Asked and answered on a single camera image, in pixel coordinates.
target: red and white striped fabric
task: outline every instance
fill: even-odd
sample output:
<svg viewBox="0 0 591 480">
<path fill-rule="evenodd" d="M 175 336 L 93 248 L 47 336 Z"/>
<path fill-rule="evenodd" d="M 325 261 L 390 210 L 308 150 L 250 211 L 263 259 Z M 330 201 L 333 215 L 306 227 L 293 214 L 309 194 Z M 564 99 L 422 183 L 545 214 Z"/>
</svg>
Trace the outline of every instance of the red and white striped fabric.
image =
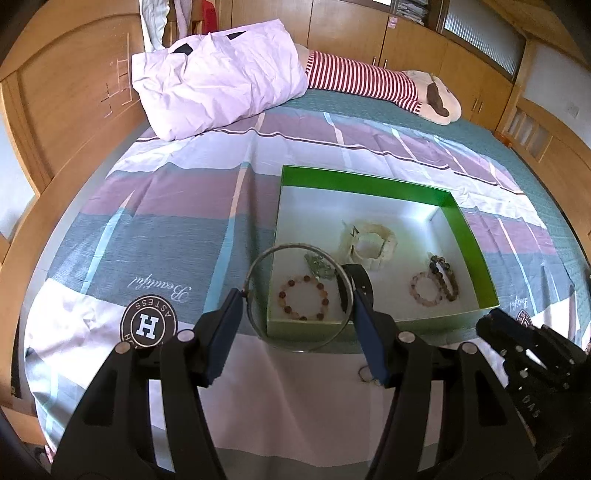
<svg viewBox="0 0 591 480">
<path fill-rule="evenodd" d="M 412 113 L 421 110 L 417 88 L 403 72 L 311 51 L 306 64 L 306 76 L 308 88 L 388 100 Z"/>
</svg>

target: red cloth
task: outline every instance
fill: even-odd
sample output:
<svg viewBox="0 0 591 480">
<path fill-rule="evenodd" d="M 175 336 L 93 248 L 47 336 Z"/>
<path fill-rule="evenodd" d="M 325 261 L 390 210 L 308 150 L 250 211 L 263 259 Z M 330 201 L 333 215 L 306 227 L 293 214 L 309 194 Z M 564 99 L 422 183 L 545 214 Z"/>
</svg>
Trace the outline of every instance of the red cloth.
<svg viewBox="0 0 591 480">
<path fill-rule="evenodd" d="M 419 113 L 421 109 L 417 87 L 404 72 L 311 51 L 306 76 L 308 88 L 388 100 L 412 113 Z"/>
<path fill-rule="evenodd" d="M 207 0 L 202 0 L 201 9 L 203 11 L 201 34 L 207 35 L 208 33 L 217 32 L 217 15 L 213 4 Z"/>
</svg>

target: metal hoop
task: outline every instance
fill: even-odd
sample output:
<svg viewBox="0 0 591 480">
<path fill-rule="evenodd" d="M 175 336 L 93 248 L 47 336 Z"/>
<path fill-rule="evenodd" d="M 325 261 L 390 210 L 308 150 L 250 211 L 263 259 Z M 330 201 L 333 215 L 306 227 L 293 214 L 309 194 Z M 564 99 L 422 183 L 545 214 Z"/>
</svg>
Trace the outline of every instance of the metal hoop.
<svg viewBox="0 0 591 480">
<path fill-rule="evenodd" d="M 339 275 L 343 279 L 343 281 L 345 282 L 345 290 L 347 293 L 347 310 L 345 312 L 345 317 L 344 317 L 343 321 L 341 322 L 339 328 L 337 329 L 337 331 L 335 332 L 334 335 L 331 335 L 324 342 L 321 342 L 318 345 L 314 345 L 313 347 L 308 348 L 308 349 L 286 348 L 284 345 L 281 345 L 279 343 L 272 341 L 266 334 L 261 332 L 260 328 L 256 325 L 254 319 L 252 318 L 252 303 L 250 301 L 251 291 L 249 289 L 249 285 L 251 282 L 251 277 L 254 272 L 254 269 L 262 260 L 264 260 L 266 257 L 271 255 L 272 253 L 278 252 L 279 250 L 285 250 L 287 248 L 302 248 L 304 250 L 310 250 L 311 252 L 314 252 L 315 254 L 325 257 L 328 260 L 328 262 L 335 268 L 337 275 Z M 274 247 L 271 247 L 271 248 L 268 248 L 267 250 L 265 250 L 263 253 L 261 253 L 255 259 L 255 261 L 251 264 L 251 267 L 248 269 L 248 273 L 246 274 L 246 279 L 244 280 L 244 285 L 242 287 L 242 294 L 244 295 L 244 298 L 246 298 L 246 315 L 248 316 L 248 320 L 250 321 L 252 328 L 254 328 L 254 330 L 255 330 L 256 334 L 259 336 L 259 338 L 266 341 L 268 344 L 270 344 L 276 348 L 289 350 L 291 352 L 313 352 L 314 350 L 318 350 L 319 348 L 322 348 L 322 347 L 328 345 L 335 338 L 337 338 L 339 336 L 339 334 L 345 329 L 345 327 L 347 326 L 347 323 L 349 323 L 351 313 L 353 312 L 353 285 L 351 285 L 351 282 L 349 281 L 349 277 L 347 277 L 343 268 L 328 253 L 326 253 L 325 251 L 321 250 L 318 247 L 315 247 L 314 245 L 309 245 L 309 244 L 281 244 L 281 245 L 276 245 Z"/>
</svg>

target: plush toy head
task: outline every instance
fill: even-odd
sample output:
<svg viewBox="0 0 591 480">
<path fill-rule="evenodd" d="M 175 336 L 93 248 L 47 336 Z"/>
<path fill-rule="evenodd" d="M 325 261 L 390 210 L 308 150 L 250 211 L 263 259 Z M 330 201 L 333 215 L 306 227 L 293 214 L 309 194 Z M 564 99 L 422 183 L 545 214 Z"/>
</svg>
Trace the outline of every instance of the plush toy head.
<svg viewBox="0 0 591 480">
<path fill-rule="evenodd" d="M 448 125 L 461 117 L 460 102 L 438 77 L 416 70 L 404 73 L 417 88 L 418 101 L 422 103 L 419 116 L 440 125 Z"/>
</svg>

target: green mattress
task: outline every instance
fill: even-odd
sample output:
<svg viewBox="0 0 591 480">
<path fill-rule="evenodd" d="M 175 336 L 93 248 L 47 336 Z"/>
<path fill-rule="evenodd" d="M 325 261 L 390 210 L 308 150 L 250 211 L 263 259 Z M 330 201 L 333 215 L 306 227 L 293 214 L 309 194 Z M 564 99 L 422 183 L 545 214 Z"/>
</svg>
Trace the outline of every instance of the green mattress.
<svg viewBox="0 0 591 480">
<path fill-rule="evenodd" d="M 529 167 L 512 150 L 494 138 L 488 130 L 462 119 L 446 126 L 437 125 L 407 112 L 391 102 L 326 90 L 308 90 L 303 97 L 290 100 L 285 105 L 412 128 L 461 143 L 503 165 L 529 197 L 541 220 L 548 228 L 556 251 L 575 286 L 577 314 L 582 328 L 571 340 L 574 339 L 576 343 L 580 342 L 582 332 L 585 331 L 591 317 L 589 264 L 554 199 Z"/>
</svg>

